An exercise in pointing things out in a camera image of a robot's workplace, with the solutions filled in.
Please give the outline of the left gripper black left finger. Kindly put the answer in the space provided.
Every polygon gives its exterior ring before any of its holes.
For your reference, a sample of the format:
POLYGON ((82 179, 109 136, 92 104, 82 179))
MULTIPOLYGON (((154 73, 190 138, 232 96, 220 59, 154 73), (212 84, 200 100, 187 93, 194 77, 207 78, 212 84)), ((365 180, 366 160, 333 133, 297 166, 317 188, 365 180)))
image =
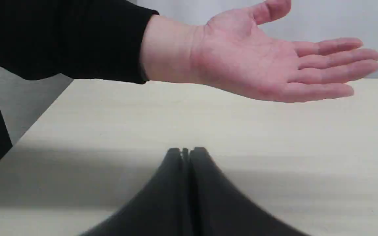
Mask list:
POLYGON ((149 182, 119 211, 84 236, 187 236, 184 161, 169 149, 149 182))

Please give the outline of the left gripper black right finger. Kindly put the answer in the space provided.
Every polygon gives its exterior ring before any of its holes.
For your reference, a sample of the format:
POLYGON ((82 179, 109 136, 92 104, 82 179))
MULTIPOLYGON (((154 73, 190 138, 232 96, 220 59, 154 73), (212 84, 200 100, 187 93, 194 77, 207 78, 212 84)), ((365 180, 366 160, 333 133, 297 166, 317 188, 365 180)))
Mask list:
POLYGON ((191 219, 195 236, 303 236, 235 187, 208 151, 189 154, 191 219))

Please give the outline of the black sleeved forearm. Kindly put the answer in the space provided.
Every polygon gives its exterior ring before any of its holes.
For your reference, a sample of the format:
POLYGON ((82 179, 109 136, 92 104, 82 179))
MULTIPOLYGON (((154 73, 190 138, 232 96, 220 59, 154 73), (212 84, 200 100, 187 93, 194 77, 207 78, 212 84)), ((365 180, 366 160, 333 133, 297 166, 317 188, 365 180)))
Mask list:
MULTIPOLYGON (((0 67, 26 80, 63 74, 144 84, 163 64, 204 65, 195 31, 127 0, 0 0, 0 67)), ((0 160, 11 149, 0 110, 0 160)))

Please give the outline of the bare open human hand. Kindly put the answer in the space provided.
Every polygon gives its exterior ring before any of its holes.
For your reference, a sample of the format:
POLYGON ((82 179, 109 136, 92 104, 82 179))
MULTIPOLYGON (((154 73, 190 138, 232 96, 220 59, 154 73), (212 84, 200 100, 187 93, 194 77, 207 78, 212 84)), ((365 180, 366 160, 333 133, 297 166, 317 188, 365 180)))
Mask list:
POLYGON ((290 0, 266 0, 196 26, 190 62, 198 84, 254 100, 305 103, 352 96, 348 82, 378 70, 378 52, 358 38, 287 41, 259 28, 290 10, 290 0))

